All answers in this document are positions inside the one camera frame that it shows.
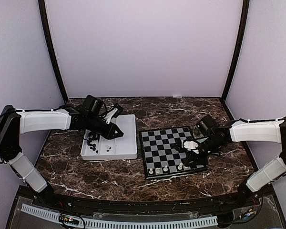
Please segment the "white chess king piece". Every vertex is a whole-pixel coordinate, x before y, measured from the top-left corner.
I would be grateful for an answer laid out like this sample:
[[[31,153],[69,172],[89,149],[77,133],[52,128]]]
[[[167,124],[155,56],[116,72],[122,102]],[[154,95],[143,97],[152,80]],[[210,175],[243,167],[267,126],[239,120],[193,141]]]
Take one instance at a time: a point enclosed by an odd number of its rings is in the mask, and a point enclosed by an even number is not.
[[[181,162],[178,166],[178,170],[182,170],[183,169],[183,163]]]

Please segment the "white plastic parts tray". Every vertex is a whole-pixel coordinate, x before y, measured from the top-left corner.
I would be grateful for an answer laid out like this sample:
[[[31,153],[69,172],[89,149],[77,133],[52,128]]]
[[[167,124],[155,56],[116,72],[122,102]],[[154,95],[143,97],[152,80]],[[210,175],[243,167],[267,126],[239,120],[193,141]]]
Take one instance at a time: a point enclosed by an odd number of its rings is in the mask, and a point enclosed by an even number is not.
[[[96,160],[122,160],[137,158],[137,138],[136,138],[136,121],[135,115],[125,114],[117,117],[112,121],[123,131],[123,137],[112,140],[100,136],[98,154],[92,152],[83,139],[81,148],[81,157],[86,161]],[[112,152],[106,153],[105,146],[114,147]]]

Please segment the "white chess pawn piece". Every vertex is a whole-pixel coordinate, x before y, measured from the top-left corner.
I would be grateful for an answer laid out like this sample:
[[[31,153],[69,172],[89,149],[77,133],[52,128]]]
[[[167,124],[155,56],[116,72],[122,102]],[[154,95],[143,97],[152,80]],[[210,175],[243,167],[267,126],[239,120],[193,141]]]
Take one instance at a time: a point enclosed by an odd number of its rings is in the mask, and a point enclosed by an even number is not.
[[[167,171],[168,171],[168,166],[167,166],[167,165],[164,166],[163,171],[164,171],[164,172],[167,172]]]

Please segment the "black and grey chessboard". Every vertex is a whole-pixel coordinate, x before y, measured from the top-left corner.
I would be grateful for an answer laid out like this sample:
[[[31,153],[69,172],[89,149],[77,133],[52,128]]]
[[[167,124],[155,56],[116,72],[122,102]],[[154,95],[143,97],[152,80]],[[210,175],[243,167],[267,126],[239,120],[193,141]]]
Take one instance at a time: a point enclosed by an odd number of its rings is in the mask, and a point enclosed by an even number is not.
[[[188,170],[178,170],[179,164],[186,158],[186,152],[179,152],[175,147],[191,137],[193,132],[189,126],[140,131],[145,179],[164,179],[206,171],[207,159],[190,164]],[[163,171],[165,165],[168,166],[167,172]],[[150,168],[153,169],[153,174],[149,174]],[[159,174],[155,172],[156,168],[161,169]]]

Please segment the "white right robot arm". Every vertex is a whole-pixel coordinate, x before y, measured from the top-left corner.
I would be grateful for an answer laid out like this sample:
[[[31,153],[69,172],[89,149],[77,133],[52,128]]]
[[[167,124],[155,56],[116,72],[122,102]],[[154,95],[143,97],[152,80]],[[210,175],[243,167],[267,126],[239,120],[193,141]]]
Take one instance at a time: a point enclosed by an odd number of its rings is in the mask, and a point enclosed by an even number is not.
[[[281,146],[280,153],[262,168],[248,176],[238,187],[234,203],[244,207],[252,199],[252,194],[265,185],[286,175],[286,116],[275,119],[230,120],[221,125],[210,115],[203,117],[196,127],[205,140],[183,140],[181,149],[186,152],[183,165],[188,167],[206,159],[229,143],[273,143]]]

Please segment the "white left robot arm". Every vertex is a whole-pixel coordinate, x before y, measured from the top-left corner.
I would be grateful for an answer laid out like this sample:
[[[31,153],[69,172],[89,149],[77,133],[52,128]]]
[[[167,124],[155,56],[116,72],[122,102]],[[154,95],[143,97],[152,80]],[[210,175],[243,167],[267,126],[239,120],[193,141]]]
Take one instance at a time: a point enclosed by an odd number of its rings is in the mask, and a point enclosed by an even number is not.
[[[85,105],[61,106],[49,110],[21,110],[7,105],[0,114],[0,164],[8,164],[35,192],[47,208],[54,208],[58,198],[51,193],[50,184],[24,155],[20,135],[45,130],[89,130],[107,140],[123,136],[122,130],[111,122],[122,108],[99,114],[99,109]]]

